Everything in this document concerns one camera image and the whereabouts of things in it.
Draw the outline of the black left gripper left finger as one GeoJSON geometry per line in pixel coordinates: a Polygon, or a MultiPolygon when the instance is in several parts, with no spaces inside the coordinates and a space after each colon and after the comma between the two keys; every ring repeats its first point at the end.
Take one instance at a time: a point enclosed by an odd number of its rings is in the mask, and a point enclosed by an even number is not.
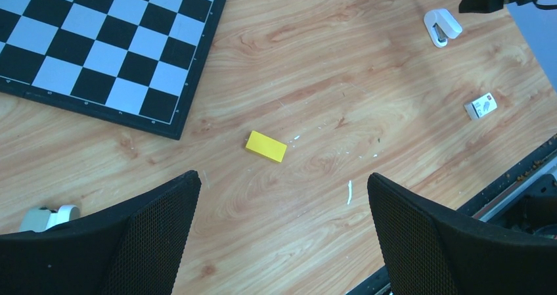
{"type": "Polygon", "coordinates": [[[201,190],[194,170],[45,231],[1,236],[2,294],[171,294],[201,190]]]}

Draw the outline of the white staple box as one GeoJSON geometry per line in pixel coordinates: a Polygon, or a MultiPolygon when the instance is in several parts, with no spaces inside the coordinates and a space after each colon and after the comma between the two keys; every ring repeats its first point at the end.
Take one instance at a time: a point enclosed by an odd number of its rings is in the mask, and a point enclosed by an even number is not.
{"type": "Polygon", "coordinates": [[[479,98],[464,104],[464,109],[471,120],[483,118],[497,108],[497,102],[491,93],[486,93],[479,98]]]}

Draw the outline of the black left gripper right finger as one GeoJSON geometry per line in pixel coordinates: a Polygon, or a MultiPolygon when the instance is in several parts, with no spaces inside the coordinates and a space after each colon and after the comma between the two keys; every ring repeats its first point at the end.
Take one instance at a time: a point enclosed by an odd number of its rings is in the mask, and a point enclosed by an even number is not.
{"type": "Polygon", "coordinates": [[[486,223],[379,173],[368,201],[394,294],[555,294],[556,241],[486,223]]]}

